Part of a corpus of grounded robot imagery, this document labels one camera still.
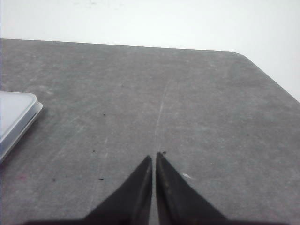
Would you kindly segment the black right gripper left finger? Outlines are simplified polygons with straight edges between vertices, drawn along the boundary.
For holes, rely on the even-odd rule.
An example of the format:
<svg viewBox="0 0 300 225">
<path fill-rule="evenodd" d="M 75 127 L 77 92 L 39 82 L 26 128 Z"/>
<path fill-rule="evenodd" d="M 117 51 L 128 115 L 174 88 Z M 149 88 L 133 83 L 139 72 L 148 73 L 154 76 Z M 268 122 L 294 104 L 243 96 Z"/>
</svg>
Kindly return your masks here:
<svg viewBox="0 0 300 225">
<path fill-rule="evenodd" d="M 152 198 L 152 159 L 146 156 L 124 183 L 84 218 L 86 225 L 147 225 Z"/>
</svg>

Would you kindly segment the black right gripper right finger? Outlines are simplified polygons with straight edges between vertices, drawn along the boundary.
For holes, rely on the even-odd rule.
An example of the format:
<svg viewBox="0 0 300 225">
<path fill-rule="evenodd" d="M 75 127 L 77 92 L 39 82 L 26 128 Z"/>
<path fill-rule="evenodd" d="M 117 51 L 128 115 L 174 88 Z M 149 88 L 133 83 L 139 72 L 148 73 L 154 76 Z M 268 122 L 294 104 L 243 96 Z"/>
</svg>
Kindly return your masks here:
<svg viewBox="0 0 300 225">
<path fill-rule="evenodd" d="M 162 225 L 217 225 L 229 221 L 192 189 L 160 152 L 156 158 L 156 195 Z"/>
</svg>

